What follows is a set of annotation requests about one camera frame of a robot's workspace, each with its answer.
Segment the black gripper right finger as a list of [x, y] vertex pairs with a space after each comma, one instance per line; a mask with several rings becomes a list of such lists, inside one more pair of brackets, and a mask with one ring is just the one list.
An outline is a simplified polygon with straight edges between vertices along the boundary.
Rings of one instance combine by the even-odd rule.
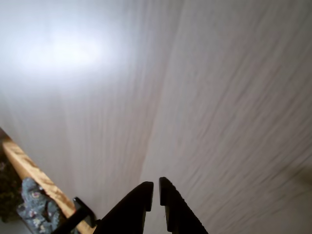
[[160, 205], [165, 207], [167, 231], [172, 234], [206, 234], [207, 231], [173, 183], [159, 178]]

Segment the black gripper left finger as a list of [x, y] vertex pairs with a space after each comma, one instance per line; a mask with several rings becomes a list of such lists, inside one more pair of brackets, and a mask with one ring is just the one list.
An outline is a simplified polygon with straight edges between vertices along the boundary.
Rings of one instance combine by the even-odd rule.
[[153, 191], [153, 182], [136, 186], [98, 222], [95, 233], [142, 234], [146, 213], [152, 208]]

